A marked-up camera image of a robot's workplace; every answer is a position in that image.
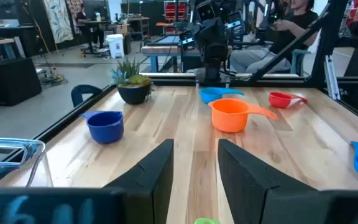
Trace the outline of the black chair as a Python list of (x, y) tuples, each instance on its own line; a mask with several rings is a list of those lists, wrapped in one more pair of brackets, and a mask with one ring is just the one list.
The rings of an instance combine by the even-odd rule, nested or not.
[(82, 104), (84, 101), (83, 95), (90, 95), (94, 97), (102, 93), (102, 89), (92, 85), (77, 85), (71, 91), (71, 101), (74, 107)]

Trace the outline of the red measuring cup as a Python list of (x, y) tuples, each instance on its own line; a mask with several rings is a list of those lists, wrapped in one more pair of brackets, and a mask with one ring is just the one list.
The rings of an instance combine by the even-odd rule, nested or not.
[(282, 93), (278, 91), (270, 92), (268, 100), (272, 106), (277, 108), (287, 108), (290, 106), (293, 100), (300, 100), (304, 104), (308, 103), (308, 100), (302, 96), (294, 95), (292, 93)]

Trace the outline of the person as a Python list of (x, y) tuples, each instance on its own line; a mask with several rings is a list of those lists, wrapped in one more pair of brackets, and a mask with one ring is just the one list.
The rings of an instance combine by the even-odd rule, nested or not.
[(77, 23), (77, 27), (81, 31), (83, 35), (86, 37), (87, 43), (91, 44), (99, 44), (99, 48), (102, 49), (104, 45), (104, 32), (99, 28), (99, 25), (96, 27), (86, 27), (83, 25), (84, 22), (89, 21), (85, 12), (84, 3), (80, 4), (80, 12), (76, 14), (75, 21)]
[(276, 39), (269, 48), (233, 51), (230, 63), (236, 72), (255, 73), (268, 64), (318, 18), (318, 14), (312, 11), (313, 7), (314, 0), (291, 0), (289, 13), (273, 23)]

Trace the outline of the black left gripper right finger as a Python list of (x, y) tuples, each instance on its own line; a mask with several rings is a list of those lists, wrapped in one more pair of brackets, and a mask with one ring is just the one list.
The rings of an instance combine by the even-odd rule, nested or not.
[(227, 139), (221, 180), (235, 224), (358, 224), (358, 190), (317, 190)]

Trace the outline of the teal blue measuring cup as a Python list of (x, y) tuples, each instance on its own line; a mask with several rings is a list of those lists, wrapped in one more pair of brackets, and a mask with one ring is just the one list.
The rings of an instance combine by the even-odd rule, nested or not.
[(225, 94), (243, 95), (244, 93), (231, 88), (207, 87), (200, 89), (199, 94), (201, 95), (203, 102), (208, 104), (212, 101), (221, 99)]

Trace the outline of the silver aluminium extrusion piece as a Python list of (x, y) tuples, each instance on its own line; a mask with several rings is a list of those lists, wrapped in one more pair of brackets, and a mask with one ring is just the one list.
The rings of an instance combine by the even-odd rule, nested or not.
[(340, 100), (341, 92), (337, 84), (334, 64), (330, 55), (326, 55), (324, 58), (324, 72), (326, 76), (326, 83), (327, 83), (329, 97), (332, 98), (333, 100)]

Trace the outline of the black cabinet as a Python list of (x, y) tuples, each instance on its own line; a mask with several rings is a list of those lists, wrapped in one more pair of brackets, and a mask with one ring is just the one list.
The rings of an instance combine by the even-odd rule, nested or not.
[(31, 58), (0, 61), (0, 106), (14, 106), (42, 92)]

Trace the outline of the teal chair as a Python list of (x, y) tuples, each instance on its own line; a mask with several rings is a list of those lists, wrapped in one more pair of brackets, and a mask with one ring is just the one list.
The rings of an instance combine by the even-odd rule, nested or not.
[(295, 49), (292, 52), (292, 61), (291, 61), (291, 69), (290, 73), (297, 74), (300, 77), (303, 77), (303, 60), (305, 55), (310, 54), (311, 52), (308, 50), (300, 50)]

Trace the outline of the white waste bin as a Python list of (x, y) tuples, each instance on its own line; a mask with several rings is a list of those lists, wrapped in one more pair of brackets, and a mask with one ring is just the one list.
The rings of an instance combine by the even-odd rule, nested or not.
[(106, 36), (109, 44), (109, 51), (112, 58), (124, 57), (124, 36), (122, 34), (110, 34)]

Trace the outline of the stack of colourful cups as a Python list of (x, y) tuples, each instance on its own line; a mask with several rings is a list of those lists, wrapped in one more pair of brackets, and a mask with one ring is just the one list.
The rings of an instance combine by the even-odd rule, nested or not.
[(241, 132), (247, 124), (249, 114), (277, 119), (277, 115), (270, 110), (236, 98), (221, 98), (209, 102), (208, 106), (211, 108), (213, 126), (225, 133)]

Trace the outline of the floral cloth with green leaves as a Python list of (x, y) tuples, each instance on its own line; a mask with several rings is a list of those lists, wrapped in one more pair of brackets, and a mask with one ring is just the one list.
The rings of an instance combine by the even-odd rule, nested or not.
[(43, 0), (50, 29), (56, 44), (73, 40), (70, 18), (65, 0)]

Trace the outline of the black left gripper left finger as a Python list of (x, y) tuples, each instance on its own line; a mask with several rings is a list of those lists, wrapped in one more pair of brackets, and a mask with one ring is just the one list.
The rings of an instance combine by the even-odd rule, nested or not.
[(165, 224), (174, 141), (102, 188), (0, 188), (0, 224)]

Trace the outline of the blue-legged wooden table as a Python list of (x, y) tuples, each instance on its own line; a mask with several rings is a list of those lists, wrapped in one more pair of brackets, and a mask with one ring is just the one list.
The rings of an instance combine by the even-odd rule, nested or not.
[(166, 35), (144, 42), (140, 52), (150, 59), (151, 73), (180, 73), (201, 66), (200, 52), (197, 49), (183, 50), (179, 35)]

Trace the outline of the succulent plant in black pot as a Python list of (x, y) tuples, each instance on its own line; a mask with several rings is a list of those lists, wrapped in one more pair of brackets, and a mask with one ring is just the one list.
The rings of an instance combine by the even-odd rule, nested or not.
[(152, 80), (139, 72), (140, 63), (125, 58), (111, 70), (111, 78), (121, 98), (130, 105), (143, 103), (152, 91)]

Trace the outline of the dark blue measuring cup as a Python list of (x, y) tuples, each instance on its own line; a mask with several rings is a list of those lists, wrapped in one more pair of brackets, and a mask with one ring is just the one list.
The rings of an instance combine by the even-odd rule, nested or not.
[(99, 144), (120, 140), (124, 133), (124, 114), (121, 111), (89, 111), (81, 114), (91, 137)]

